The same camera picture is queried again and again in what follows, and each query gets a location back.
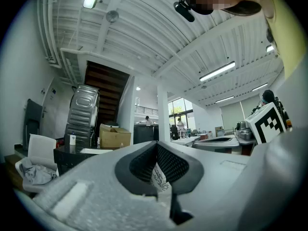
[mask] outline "white foam block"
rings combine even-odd
[[[103,154],[107,152],[112,152],[112,150],[100,150],[100,149],[88,149],[84,148],[80,151],[80,153],[88,153],[88,154]]]
[[[246,119],[246,127],[254,134],[258,144],[268,143],[285,131],[282,118],[274,105],[269,103]]]
[[[78,202],[84,198],[87,193],[89,184],[84,182],[77,182],[75,186],[55,205],[51,213],[53,213],[58,220],[65,221],[76,207]]]

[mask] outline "white cloth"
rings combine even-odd
[[[179,121],[177,126],[178,126],[178,131],[184,131],[184,123],[182,121]]]
[[[24,176],[32,185],[42,185],[57,177],[56,171],[42,165],[33,165],[28,157],[21,160]]]
[[[150,119],[148,119],[145,123],[146,125],[153,125],[153,121],[151,121]]]

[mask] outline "table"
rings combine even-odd
[[[200,136],[193,136],[190,138],[185,138],[185,139],[179,139],[176,141],[171,141],[172,143],[175,144],[180,144],[180,145],[184,145],[184,146],[188,146],[188,147],[192,147],[192,145],[196,142],[200,140]]]
[[[250,139],[250,140],[244,140],[243,138],[241,138],[240,136],[238,135],[235,135],[235,137],[237,138],[238,142],[240,143],[240,145],[249,145],[249,144],[254,144],[256,143],[256,139],[253,138],[253,139]]]
[[[244,140],[236,134],[235,137],[238,140],[239,144],[242,146],[242,155],[250,156],[255,145],[257,144],[257,140],[255,138],[250,140]]]
[[[86,160],[96,154],[81,153],[84,146],[80,145],[63,145],[53,150],[54,162],[58,166],[59,175],[64,174],[70,168]]]

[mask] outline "person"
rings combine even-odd
[[[181,118],[178,119],[178,131],[184,131],[184,123],[181,121]]]
[[[251,115],[258,109],[260,109],[262,106],[268,104],[268,103],[274,103],[274,105],[276,106],[283,124],[285,126],[285,128],[287,128],[287,123],[286,123],[286,118],[284,115],[284,108],[282,103],[279,101],[278,97],[275,97],[274,93],[271,90],[265,90],[264,93],[262,94],[262,100],[261,100],[261,105],[257,106],[255,109],[253,109]]]
[[[145,119],[146,119],[146,125],[153,125],[153,121],[150,120],[148,115],[145,117]]]
[[[268,103],[275,103],[275,95],[271,90],[265,90],[262,94],[261,106]]]
[[[242,1],[250,1],[261,6],[269,25],[271,44],[280,55],[287,79],[301,66],[307,50],[307,37],[298,19],[283,0],[186,0],[192,7],[202,12],[210,10],[230,10]]]

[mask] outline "wooden stair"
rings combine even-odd
[[[116,122],[119,103],[129,75],[100,65],[88,62],[85,84],[100,89],[100,105],[96,132],[101,123]]]

